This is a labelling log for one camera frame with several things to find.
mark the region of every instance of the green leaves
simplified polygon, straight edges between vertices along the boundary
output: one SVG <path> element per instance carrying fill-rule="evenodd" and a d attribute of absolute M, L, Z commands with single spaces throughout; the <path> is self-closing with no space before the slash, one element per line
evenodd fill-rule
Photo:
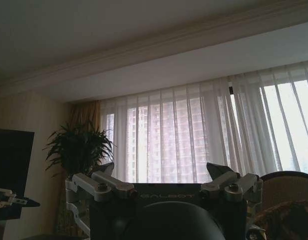
<path fill-rule="evenodd" d="M 47 158 L 49 169 L 61 164 L 68 175 L 75 173 L 89 174 L 102 159 L 112 160 L 113 143 L 107 138 L 105 130 L 95 129 L 91 121 L 70 127 L 60 126 L 60 130 L 51 134 L 52 140 Z"/>

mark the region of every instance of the chair backrest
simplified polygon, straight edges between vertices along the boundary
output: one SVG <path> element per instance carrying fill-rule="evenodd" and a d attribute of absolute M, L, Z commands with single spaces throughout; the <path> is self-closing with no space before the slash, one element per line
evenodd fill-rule
<path fill-rule="evenodd" d="M 308 174 L 298 171 L 278 171 L 261 177 L 262 210 L 287 201 L 308 200 Z"/>

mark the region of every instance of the gray joint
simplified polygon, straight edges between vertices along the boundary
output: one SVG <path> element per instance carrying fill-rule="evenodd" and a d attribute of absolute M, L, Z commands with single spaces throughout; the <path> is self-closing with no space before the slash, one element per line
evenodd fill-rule
<path fill-rule="evenodd" d="M 77 173 L 72 177 L 72 180 L 66 180 L 66 197 L 68 202 L 76 202 L 81 199 L 86 199 L 83 194 L 80 194 L 79 188 L 82 188 L 94 197 L 96 202 L 105 202 L 111 198 L 111 188 L 99 189 L 99 183 L 82 173 Z"/>
<path fill-rule="evenodd" d="M 92 179 L 97 181 L 98 183 L 104 183 L 109 185 L 117 194 L 117 196 L 122 199 L 128 199 L 136 193 L 133 184 L 130 184 L 128 182 L 122 182 L 101 171 L 93 172 Z"/>
<path fill-rule="evenodd" d="M 254 193 L 257 187 L 258 176 L 248 173 L 235 183 L 225 187 L 225 197 L 230 202 L 240 202 L 247 191 Z"/>
<path fill-rule="evenodd" d="M 206 194 L 209 199 L 218 198 L 220 191 L 222 191 L 228 184 L 231 184 L 237 180 L 237 178 L 237 173 L 228 171 L 212 182 L 201 184 L 201 191 L 202 193 Z"/>

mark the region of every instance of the wall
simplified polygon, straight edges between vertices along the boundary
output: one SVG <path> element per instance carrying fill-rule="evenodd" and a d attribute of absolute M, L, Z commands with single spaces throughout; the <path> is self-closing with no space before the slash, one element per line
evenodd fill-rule
<path fill-rule="evenodd" d="M 69 111 L 69 104 L 55 102 L 33 91 L 0 98 L 0 129 L 35 132 L 25 196 L 41 203 L 37 208 L 23 208 L 20 219 L 8 220 L 4 240 L 52 233 L 61 179 L 51 176 L 60 169 L 45 171 L 47 150 L 42 149 L 49 135 L 67 121 Z"/>

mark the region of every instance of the patterned cushion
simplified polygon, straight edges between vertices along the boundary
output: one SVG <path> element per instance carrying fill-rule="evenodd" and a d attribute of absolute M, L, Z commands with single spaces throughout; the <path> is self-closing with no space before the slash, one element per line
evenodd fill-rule
<path fill-rule="evenodd" d="M 267 240 L 308 240 L 308 201 L 288 201 L 262 211 L 255 224 Z"/>

